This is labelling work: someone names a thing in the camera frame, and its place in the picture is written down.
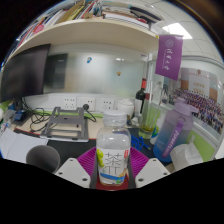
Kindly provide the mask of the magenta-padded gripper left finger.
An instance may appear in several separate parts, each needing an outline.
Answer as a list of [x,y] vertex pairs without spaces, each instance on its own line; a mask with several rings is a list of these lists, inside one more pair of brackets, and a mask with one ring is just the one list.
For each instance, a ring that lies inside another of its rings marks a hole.
[[68,158],[55,175],[83,188],[94,189],[97,182],[96,148],[78,158]]

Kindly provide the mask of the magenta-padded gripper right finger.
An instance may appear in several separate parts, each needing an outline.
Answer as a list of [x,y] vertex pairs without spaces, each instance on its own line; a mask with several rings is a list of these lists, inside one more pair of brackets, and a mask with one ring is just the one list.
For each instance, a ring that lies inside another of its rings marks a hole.
[[135,148],[130,149],[128,187],[140,188],[166,177],[170,172],[157,158],[149,159]]

